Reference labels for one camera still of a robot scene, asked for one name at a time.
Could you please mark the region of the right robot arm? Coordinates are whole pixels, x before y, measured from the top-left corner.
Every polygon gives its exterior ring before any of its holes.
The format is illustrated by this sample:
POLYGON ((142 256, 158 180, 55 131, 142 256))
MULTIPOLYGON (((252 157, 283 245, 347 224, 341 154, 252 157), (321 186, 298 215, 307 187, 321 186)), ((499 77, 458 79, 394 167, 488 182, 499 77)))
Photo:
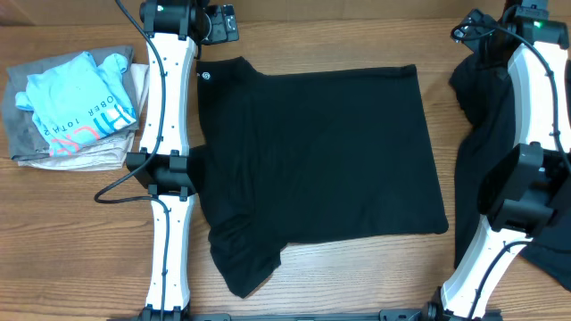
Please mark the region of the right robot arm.
POLYGON ((451 31, 470 55, 450 85, 472 129, 455 168, 453 275, 420 320, 497 320, 487 310, 512 260, 570 285, 570 59, 567 25, 544 1, 471 11, 451 31))

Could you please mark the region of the black t-shirt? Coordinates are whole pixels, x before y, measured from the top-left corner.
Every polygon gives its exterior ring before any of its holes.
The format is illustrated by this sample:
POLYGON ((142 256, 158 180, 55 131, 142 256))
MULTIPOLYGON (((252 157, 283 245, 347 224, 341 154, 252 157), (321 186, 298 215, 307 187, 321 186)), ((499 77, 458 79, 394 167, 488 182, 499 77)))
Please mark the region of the black t-shirt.
POLYGON ((291 243, 448 230, 415 66, 265 75, 237 57, 196 70, 200 203, 235 296, 291 243))

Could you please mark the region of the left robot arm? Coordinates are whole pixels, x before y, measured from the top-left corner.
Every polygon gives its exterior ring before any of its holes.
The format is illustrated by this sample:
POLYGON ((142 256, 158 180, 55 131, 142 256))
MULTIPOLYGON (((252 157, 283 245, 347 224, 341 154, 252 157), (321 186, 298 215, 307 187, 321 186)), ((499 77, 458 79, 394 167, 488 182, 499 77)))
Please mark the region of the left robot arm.
POLYGON ((188 88, 205 45, 237 41, 231 4, 145 1, 141 4, 149 61, 143 134, 126 165, 147 190, 153 211, 151 283, 140 320, 187 320, 190 290, 188 242, 197 192, 186 130, 188 88))

